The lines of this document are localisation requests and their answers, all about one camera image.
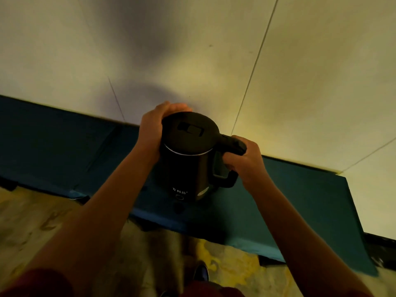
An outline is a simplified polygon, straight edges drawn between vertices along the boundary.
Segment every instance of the person's right arm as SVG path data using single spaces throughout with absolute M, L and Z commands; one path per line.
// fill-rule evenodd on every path
M 291 274 L 307 296 L 372 296 L 369 289 L 304 221 L 268 175 L 258 145 L 242 140 L 243 156 L 225 153 L 224 163 L 240 175 L 278 245 Z

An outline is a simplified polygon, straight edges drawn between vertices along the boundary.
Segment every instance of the black kettle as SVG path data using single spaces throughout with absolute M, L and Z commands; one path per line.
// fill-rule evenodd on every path
M 162 120 L 161 160 L 165 164 L 169 194 L 183 201 L 196 201 L 210 188 L 232 187 L 238 174 L 227 177 L 214 173 L 216 153 L 243 155 L 246 145 L 228 135 L 207 116 L 196 112 L 178 112 Z

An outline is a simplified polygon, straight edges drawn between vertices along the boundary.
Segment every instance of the person's left arm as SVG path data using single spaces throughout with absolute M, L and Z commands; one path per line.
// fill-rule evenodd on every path
M 52 269 L 66 277 L 76 295 L 83 294 L 111 256 L 128 214 L 159 159 L 162 118 L 191 111 L 183 103 L 164 102 L 146 113 L 133 150 L 97 193 L 53 236 L 26 270 Z

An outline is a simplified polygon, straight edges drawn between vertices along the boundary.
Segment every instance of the kettle lid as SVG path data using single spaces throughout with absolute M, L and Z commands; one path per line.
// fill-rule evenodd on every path
M 219 138 L 216 123 L 196 112 L 177 112 L 162 120 L 162 143 L 181 155 L 210 151 Z

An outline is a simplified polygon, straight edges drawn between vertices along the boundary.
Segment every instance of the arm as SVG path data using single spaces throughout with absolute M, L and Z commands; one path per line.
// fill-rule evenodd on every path
M 26 270 L 54 269 L 69 280 L 77 295 L 84 293 L 111 256 L 140 189 L 159 159 L 162 118 L 180 111 L 191 109 L 186 104 L 165 102 L 143 116 L 131 153 L 76 216 L 44 245 Z
M 243 156 L 225 153 L 238 172 L 304 296 L 372 296 L 368 288 L 304 221 L 268 175 L 258 145 L 242 140 Z

